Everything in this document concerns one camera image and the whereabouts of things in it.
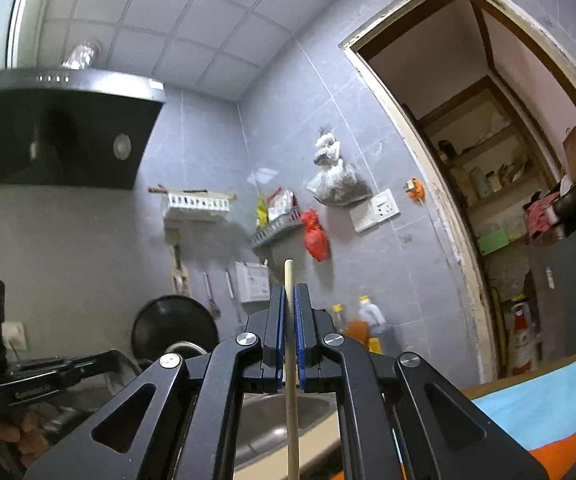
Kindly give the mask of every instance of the wall socket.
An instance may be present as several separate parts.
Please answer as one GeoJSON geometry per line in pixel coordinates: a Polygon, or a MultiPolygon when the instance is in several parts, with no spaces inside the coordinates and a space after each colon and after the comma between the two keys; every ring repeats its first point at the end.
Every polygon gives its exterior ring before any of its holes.
{"type": "Polygon", "coordinates": [[[17,321],[4,321],[1,323],[1,334],[4,338],[5,347],[8,350],[14,346],[15,350],[27,350],[28,340],[25,337],[23,323],[17,321]]]}
{"type": "Polygon", "coordinates": [[[399,214],[399,208],[389,189],[382,191],[370,200],[361,202],[350,210],[354,230],[358,233],[396,214],[399,214]]]}

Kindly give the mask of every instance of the range hood light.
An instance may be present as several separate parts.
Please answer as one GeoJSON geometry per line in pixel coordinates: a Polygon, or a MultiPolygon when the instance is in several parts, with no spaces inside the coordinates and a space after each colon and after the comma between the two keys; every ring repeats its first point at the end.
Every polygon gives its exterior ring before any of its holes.
{"type": "Polygon", "coordinates": [[[132,142],[126,134],[119,134],[114,139],[114,156],[119,160],[126,160],[132,151],[132,142]]]}

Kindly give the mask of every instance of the human hand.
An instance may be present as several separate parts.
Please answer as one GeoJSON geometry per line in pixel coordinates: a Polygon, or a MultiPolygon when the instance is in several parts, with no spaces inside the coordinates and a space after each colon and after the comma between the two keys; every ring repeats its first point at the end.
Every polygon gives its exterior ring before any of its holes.
{"type": "Polygon", "coordinates": [[[0,440],[16,443],[21,453],[21,463],[25,467],[29,467],[50,447],[43,430],[39,428],[38,414],[32,410],[26,413],[21,428],[15,428],[0,420],[0,440]]]}

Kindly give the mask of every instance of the stainless steel sink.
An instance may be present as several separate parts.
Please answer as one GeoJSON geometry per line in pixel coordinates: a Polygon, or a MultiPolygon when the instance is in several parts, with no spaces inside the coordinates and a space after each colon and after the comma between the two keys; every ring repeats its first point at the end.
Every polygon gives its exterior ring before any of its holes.
{"type": "MultiPolygon", "coordinates": [[[[299,435],[311,430],[336,410],[334,394],[298,394],[299,435]]],[[[256,462],[287,443],[285,396],[276,394],[245,399],[239,419],[235,469],[256,462]]]]}

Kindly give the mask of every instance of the range hood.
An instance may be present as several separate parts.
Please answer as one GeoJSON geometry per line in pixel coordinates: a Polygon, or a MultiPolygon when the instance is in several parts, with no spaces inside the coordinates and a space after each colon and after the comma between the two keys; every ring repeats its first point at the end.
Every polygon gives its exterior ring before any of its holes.
{"type": "Polygon", "coordinates": [[[0,70],[0,184],[132,189],[164,103],[146,77],[0,70]]]}

